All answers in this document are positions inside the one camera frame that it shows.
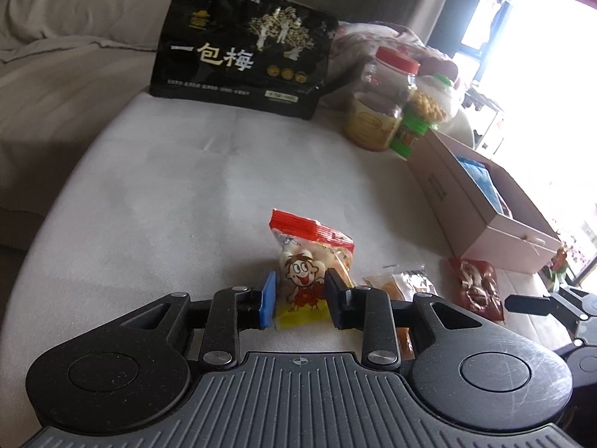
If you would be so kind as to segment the Wangzai red yellow snack packet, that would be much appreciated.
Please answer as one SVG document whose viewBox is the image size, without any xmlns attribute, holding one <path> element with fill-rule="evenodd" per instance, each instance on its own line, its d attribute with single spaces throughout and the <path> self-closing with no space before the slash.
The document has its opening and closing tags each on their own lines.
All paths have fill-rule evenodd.
<svg viewBox="0 0 597 448">
<path fill-rule="evenodd" d="M 342 231 L 319 221 L 275 209 L 269 227 L 278 241 L 275 325 L 279 330 L 330 318 L 325 275 L 336 270 L 348 286 L 354 242 Z"/>
</svg>

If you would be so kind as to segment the beige sofa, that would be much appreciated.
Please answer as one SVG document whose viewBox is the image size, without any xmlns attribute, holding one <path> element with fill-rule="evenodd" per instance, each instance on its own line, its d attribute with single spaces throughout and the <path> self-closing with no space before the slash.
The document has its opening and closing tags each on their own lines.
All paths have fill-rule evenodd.
<svg viewBox="0 0 597 448">
<path fill-rule="evenodd" d="M 171 0 L 1 0 L 1 242 L 26 250 L 79 159 L 150 81 Z M 297 0 L 429 37 L 445 0 Z"/>
</svg>

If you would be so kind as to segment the large black plum snack bag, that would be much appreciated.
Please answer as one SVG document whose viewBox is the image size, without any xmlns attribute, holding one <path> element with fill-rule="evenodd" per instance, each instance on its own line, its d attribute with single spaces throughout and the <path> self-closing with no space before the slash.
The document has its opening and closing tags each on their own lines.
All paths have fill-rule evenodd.
<svg viewBox="0 0 597 448">
<path fill-rule="evenodd" d="M 171 0 L 149 93 L 309 119 L 338 26 L 293 0 Z"/>
</svg>

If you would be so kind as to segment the pink cardboard box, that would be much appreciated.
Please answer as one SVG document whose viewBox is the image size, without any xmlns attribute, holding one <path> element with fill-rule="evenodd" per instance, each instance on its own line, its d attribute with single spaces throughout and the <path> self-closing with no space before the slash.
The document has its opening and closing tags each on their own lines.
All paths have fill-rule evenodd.
<svg viewBox="0 0 597 448">
<path fill-rule="evenodd" d="M 460 160 L 486 166 L 509 214 L 502 214 Z M 459 141 L 427 131 L 407 160 L 455 256 L 534 274 L 562 243 L 527 194 L 502 167 Z"/>
</svg>

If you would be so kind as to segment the dark red date packet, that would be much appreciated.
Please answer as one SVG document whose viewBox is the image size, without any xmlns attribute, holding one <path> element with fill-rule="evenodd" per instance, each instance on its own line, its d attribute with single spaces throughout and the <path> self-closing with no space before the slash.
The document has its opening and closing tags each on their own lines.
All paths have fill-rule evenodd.
<svg viewBox="0 0 597 448">
<path fill-rule="evenodd" d="M 442 261 L 441 272 L 447 299 L 488 321 L 504 323 L 498 277 L 490 263 L 452 257 Z"/>
</svg>

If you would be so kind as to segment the green-lid snack jar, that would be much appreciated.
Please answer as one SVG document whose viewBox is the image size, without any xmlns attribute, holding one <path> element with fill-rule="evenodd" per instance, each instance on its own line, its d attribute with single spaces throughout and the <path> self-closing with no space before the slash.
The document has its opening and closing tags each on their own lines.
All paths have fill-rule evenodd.
<svg viewBox="0 0 597 448">
<path fill-rule="evenodd" d="M 455 117 L 462 96 L 454 87 L 454 82 L 443 74 L 418 76 L 416 88 L 410 94 L 402 114 L 390 149 L 403 159 L 408 159 L 415 144 L 427 131 L 436 130 Z"/>
</svg>

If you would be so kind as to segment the red-lid clear plastic jar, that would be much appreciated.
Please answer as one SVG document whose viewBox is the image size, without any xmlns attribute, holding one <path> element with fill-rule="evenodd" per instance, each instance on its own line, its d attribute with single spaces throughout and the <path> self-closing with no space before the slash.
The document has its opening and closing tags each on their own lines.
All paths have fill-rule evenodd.
<svg viewBox="0 0 597 448">
<path fill-rule="evenodd" d="M 379 47 L 352 92 L 344 133 L 365 150 L 388 148 L 403 108 L 416 90 L 420 64 L 392 47 Z"/>
</svg>

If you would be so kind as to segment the orange dried fruit packet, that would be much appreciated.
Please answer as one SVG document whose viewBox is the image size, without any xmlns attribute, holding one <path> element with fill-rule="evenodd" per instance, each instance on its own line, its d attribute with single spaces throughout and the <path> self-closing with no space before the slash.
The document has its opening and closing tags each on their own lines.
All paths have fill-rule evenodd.
<svg viewBox="0 0 597 448">
<path fill-rule="evenodd" d="M 384 290 L 392 301 L 412 301 L 416 293 L 437 294 L 423 264 L 385 266 L 381 272 L 363 277 L 366 286 Z"/>
</svg>

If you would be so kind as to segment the blue snack packet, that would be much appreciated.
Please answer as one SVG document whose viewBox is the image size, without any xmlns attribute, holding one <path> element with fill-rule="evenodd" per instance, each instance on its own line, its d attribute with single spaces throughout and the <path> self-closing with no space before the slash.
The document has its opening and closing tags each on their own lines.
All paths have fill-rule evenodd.
<svg viewBox="0 0 597 448">
<path fill-rule="evenodd" d="M 466 173 L 469 174 L 472 181 L 476 183 L 479 190 L 483 192 L 484 197 L 486 197 L 492 207 L 494 207 L 494 210 L 499 214 L 512 218 L 512 212 L 495 186 L 487 166 L 469 158 L 461 156 L 457 156 L 456 158 L 462 168 L 465 169 Z"/>
</svg>

